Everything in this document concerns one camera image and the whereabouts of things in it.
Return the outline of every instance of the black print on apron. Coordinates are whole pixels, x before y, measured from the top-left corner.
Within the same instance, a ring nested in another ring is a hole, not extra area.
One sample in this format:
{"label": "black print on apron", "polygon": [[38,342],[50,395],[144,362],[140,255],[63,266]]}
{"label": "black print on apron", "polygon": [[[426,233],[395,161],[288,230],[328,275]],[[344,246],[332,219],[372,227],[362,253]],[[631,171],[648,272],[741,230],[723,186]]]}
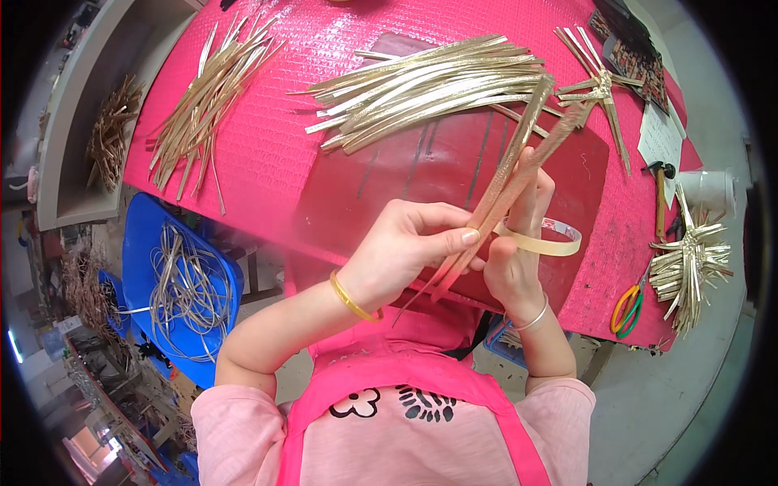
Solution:
{"label": "black print on apron", "polygon": [[419,418],[428,422],[439,422],[441,418],[450,422],[454,418],[454,405],[457,404],[456,398],[449,398],[438,395],[433,392],[426,392],[418,388],[411,388],[408,385],[397,385],[399,390],[399,400],[402,406],[408,410],[405,411],[407,418]]}
{"label": "black print on apron", "polygon": [[330,405],[330,414],[335,418],[345,418],[351,414],[361,418],[370,418],[378,413],[376,402],[381,394],[376,388],[366,388],[360,393],[351,393],[335,405]]}

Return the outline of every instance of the wooden hammer handle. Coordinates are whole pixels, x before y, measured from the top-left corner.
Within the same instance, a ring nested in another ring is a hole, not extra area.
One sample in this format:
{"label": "wooden hammer handle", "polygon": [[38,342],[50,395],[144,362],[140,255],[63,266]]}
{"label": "wooden hammer handle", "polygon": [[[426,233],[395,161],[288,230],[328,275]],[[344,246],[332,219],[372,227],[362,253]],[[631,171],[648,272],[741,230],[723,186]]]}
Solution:
{"label": "wooden hammer handle", "polygon": [[664,237],[664,169],[657,168],[657,238]]}

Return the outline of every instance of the scissors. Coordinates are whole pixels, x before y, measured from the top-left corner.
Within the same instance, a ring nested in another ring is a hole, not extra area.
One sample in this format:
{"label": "scissors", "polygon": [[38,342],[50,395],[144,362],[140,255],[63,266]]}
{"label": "scissors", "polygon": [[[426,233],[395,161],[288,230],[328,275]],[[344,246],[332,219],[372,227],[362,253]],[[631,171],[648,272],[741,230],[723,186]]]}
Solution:
{"label": "scissors", "polygon": [[[648,261],[648,266],[646,267],[646,271],[643,273],[640,282],[624,292],[622,298],[619,299],[619,303],[616,304],[616,308],[613,309],[613,315],[611,316],[611,332],[615,334],[618,339],[627,337],[627,334],[632,332],[635,324],[637,324],[637,320],[640,318],[640,310],[643,308],[643,287],[646,286],[650,271],[651,260]],[[629,299],[629,302],[626,307],[622,309],[622,305],[627,299]],[[627,326],[626,322],[630,317],[632,318],[632,322]]]}

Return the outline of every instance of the bracelet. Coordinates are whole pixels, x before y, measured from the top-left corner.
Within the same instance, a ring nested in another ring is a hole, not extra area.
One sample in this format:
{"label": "bracelet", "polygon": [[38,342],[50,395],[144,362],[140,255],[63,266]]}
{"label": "bracelet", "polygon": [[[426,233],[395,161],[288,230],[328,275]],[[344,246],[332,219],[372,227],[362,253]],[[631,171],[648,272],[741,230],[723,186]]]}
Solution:
{"label": "bracelet", "polygon": [[545,292],[543,292],[543,298],[545,299],[545,301],[544,301],[544,303],[543,303],[543,310],[540,312],[540,315],[539,315],[539,316],[537,316],[537,317],[535,317],[535,318],[532,320],[532,322],[530,322],[530,323],[528,323],[528,324],[525,324],[525,325],[523,325],[522,327],[519,327],[519,328],[514,328],[513,330],[515,330],[516,332],[520,332],[520,331],[522,331],[522,330],[527,330],[527,329],[529,329],[530,327],[532,327],[532,326],[534,326],[535,324],[537,324],[538,322],[540,322],[540,319],[542,319],[542,318],[543,318],[543,316],[545,315],[545,311],[548,309],[548,294],[547,294],[547,293],[545,293]]}
{"label": "bracelet", "polygon": [[376,318],[365,312],[362,307],[357,306],[356,303],[349,298],[349,294],[345,293],[345,290],[343,290],[343,287],[341,287],[338,278],[335,277],[335,270],[333,270],[330,274],[330,283],[332,284],[332,288],[335,290],[335,293],[338,294],[338,297],[340,297],[340,300],[342,300],[343,303],[346,304],[346,306],[351,309],[351,311],[357,316],[362,317],[364,320],[368,320],[370,322],[378,322],[384,318],[384,311],[380,308],[378,309],[378,318]]}

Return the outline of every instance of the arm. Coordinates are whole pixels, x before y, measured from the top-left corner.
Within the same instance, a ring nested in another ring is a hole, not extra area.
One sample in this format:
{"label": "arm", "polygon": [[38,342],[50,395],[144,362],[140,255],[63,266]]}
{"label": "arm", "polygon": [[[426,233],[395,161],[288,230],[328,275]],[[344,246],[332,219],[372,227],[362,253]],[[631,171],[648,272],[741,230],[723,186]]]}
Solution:
{"label": "arm", "polygon": [[[390,201],[338,272],[341,286],[362,309],[375,313],[395,301],[425,266],[478,241],[477,230],[463,227],[469,218],[467,211],[443,203]],[[439,226],[454,229],[422,236]],[[287,359],[357,322],[329,281],[314,285],[254,314],[227,336],[216,361],[216,385],[252,386],[275,399],[275,371]]]}
{"label": "arm", "polygon": [[[530,154],[531,148],[525,149],[521,156]],[[516,233],[540,238],[541,224],[553,194],[554,181],[539,169],[536,182],[530,181],[510,209],[506,227]],[[545,298],[538,280],[538,255],[518,250],[510,237],[501,236],[492,241],[484,279],[489,291],[503,304],[516,327],[530,323],[543,311]],[[529,371],[526,393],[543,382],[576,378],[573,350],[551,309],[519,334]]]}

